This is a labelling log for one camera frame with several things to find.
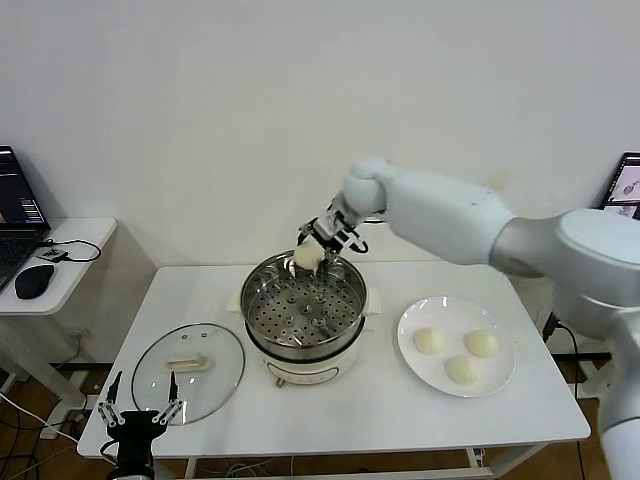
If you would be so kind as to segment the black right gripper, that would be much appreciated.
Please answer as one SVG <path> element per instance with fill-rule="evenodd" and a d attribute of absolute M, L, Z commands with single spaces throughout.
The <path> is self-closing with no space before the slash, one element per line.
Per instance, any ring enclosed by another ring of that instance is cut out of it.
<path fill-rule="evenodd" d="M 324 249 L 324 257 L 318 263 L 316 276 L 327 278 L 334 265 L 335 253 L 352 243 L 353 226 L 341 217 L 316 217 L 299 228 L 297 245 L 305 241 L 316 240 Z"/>

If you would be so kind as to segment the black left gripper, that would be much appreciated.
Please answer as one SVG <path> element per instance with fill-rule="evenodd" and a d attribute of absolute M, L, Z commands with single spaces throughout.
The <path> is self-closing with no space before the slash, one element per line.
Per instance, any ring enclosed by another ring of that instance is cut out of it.
<path fill-rule="evenodd" d="M 162 411 L 125 411 L 122 414 L 116 405 L 122 372 L 119 371 L 108 387 L 104 400 L 97 403 L 97 410 L 107 435 L 118 445 L 118 468 L 152 468 L 152 443 L 163 434 L 163 426 L 168 426 L 182 409 L 175 372 L 170 374 L 168 405 Z"/>

